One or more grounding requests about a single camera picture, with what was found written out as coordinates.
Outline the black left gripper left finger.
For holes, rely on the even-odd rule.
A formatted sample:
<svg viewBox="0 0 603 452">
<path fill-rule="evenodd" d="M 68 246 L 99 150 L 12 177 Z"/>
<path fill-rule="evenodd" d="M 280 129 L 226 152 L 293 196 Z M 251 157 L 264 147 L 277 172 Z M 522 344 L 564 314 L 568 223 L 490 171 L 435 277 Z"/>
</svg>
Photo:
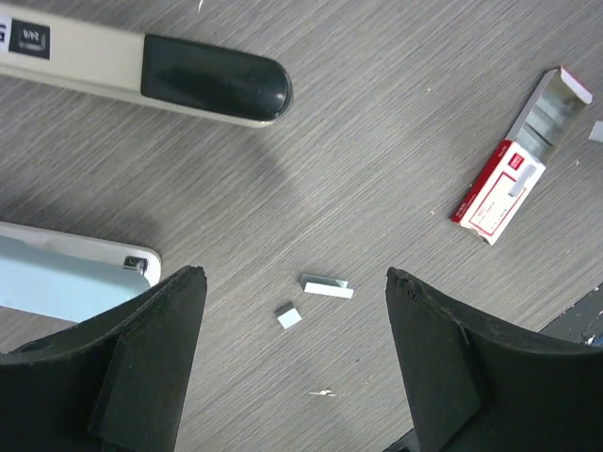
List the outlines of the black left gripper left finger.
<svg viewBox="0 0 603 452">
<path fill-rule="evenodd" d="M 172 451 L 207 280 L 185 266 L 122 305 L 1 356 L 4 451 Z"/>
</svg>

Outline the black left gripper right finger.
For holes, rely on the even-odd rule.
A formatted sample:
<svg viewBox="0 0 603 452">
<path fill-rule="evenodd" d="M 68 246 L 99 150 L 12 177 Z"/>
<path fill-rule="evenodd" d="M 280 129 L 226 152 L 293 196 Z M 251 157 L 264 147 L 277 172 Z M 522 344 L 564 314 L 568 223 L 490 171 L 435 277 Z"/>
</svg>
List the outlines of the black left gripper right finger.
<svg viewBox="0 0 603 452">
<path fill-rule="evenodd" d="M 598 451 L 602 351 L 529 331 L 416 276 L 385 298 L 422 451 Z"/>
</svg>

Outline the red white staple box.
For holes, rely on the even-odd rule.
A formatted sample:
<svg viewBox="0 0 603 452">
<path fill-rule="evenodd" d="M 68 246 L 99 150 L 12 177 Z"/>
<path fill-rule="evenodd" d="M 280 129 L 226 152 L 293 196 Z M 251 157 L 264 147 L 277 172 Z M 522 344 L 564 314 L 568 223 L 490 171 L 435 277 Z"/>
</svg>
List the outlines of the red white staple box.
<svg viewBox="0 0 603 452">
<path fill-rule="evenodd" d="M 450 220 L 495 244 L 592 101 L 563 66 L 545 72 Z"/>
</svg>

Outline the beige and black stapler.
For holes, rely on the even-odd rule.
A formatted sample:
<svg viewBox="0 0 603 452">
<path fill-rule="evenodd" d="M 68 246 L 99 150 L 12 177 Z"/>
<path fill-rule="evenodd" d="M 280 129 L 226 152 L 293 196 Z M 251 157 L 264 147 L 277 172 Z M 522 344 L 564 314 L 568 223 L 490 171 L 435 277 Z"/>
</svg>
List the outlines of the beige and black stapler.
<svg viewBox="0 0 603 452">
<path fill-rule="evenodd" d="M 1 73 L 256 128 L 277 121 L 294 99 L 289 74 L 273 59 L 8 3 L 1 6 Z"/>
</svg>

